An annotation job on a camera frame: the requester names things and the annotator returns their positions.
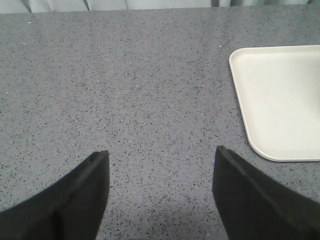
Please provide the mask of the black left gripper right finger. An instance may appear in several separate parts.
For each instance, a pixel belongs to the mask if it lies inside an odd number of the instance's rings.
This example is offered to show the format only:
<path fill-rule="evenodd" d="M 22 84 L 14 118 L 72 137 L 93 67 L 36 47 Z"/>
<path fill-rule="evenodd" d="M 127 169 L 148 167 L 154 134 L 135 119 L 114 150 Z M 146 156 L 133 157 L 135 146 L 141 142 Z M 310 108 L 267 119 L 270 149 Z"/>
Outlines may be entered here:
<path fill-rule="evenodd" d="M 214 201 L 230 240 L 318 240 L 320 204 L 217 146 Z"/>

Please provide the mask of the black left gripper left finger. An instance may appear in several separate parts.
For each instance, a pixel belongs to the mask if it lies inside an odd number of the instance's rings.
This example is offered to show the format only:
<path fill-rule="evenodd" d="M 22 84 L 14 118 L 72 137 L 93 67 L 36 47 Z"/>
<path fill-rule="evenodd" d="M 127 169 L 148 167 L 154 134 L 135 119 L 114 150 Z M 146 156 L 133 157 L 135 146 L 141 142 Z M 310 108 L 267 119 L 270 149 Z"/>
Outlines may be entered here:
<path fill-rule="evenodd" d="M 94 152 L 45 190 L 2 211 L 0 238 L 94 240 L 109 191 L 109 152 Z"/>

